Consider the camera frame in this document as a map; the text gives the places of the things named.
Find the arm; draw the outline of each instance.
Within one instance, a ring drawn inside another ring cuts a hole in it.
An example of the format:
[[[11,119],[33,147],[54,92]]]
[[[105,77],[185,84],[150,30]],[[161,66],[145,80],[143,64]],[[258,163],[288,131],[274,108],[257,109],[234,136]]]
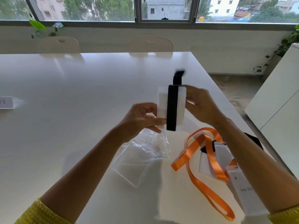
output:
[[[165,124],[166,119],[148,116],[151,112],[157,115],[154,103],[133,105],[124,119],[40,198],[42,203],[60,217],[75,223],[119,147],[143,128],[161,132],[155,125]]]
[[[226,118],[209,92],[187,87],[186,108],[198,120],[213,126],[227,143],[254,191],[273,214],[299,205],[299,181]]]

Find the floor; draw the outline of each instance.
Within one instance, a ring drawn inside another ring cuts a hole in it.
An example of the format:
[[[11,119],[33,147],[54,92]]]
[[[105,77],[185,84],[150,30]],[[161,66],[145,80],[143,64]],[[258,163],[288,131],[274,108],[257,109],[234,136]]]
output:
[[[257,136],[260,142],[265,146],[267,151],[276,160],[277,163],[287,166],[281,160],[279,155],[275,152],[273,147],[269,144],[267,139],[259,131],[259,129],[253,124],[249,117],[245,113],[247,105],[255,96],[257,91],[263,84],[261,77],[259,76],[240,76],[240,75],[210,75],[229,102],[235,107],[240,116],[244,119],[253,133]]]

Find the orange lanyard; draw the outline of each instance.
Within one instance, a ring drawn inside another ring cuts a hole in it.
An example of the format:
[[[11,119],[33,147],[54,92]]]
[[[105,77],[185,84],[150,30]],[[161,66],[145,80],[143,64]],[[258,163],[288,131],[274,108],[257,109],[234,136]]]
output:
[[[189,160],[192,158],[193,154],[196,152],[196,150],[200,147],[200,145],[206,141],[206,150],[207,150],[207,156],[209,158],[209,161],[211,163],[212,168],[215,171],[216,177],[219,180],[228,182],[230,180],[227,171],[223,171],[220,167],[219,163],[216,160],[215,154],[213,152],[213,146],[212,146],[212,140],[209,136],[205,134],[199,135],[196,140],[188,147],[188,141],[189,139],[195,135],[196,133],[200,131],[209,131],[213,134],[214,138],[218,142],[223,142],[222,137],[219,135],[219,133],[209,127],[201,128],[197,131],[195,131],[193,134],[191,134],[187,139],[187,148],[186,150],[181,154],[181,156],[171,165],[172,168],[177,171],[180,169],[184,164],[186,164],[186,168],[189,174],[189,177],[192,181],[192,183],[198,188],[198,190],[207,198],[207,200],[210,202],[210,204],[220,213],[222,214],[227,220],[234,221],[235,214],[233,210],[230,208],[230,206],[220,197],[218,196],[213,190],[211,190],[209,187],[207,187],[203,182],[198,180],[191,172],[190,166],[189,166]],[[229,166],[231,165],[237,165],[237,162],[235,159],[233,159]],[[216,204],[218,204],[224,211],[226,211],[227,214],[220,211],[213,201],[215,201]]]

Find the left hand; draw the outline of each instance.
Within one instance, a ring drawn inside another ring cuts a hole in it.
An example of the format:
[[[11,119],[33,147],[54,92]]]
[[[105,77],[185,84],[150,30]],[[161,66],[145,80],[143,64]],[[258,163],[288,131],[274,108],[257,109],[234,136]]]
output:
[[[140,103],[134,104],[123,120],[116,126],[124,142],[136,137],[144,128],[148,128],[157,133],[161,130],[156,126],[166,124],[165,118],[156,118],[147,113],[153,113],[157,116],[157,104]]]

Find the hand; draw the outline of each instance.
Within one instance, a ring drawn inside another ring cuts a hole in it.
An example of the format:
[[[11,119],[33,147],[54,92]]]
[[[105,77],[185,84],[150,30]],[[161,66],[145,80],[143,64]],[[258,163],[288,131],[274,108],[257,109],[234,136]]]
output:
[[[166,124],[166,119],[156,118],[152,115],[147,115],[147,113],[153,113],[157,116],[157,104],[140,103],[131,107],[123,120],[116,126],[124,142],[128,142],[136,137],[144,128],[161,133],[161,130],[156,126]]]
[[[186,85],[186,88],[186,109],[191,112],[195,118],[211,126],[215,126],[223,119],[226,119],[225,115],[215,104],[208,90],[189,85]]]

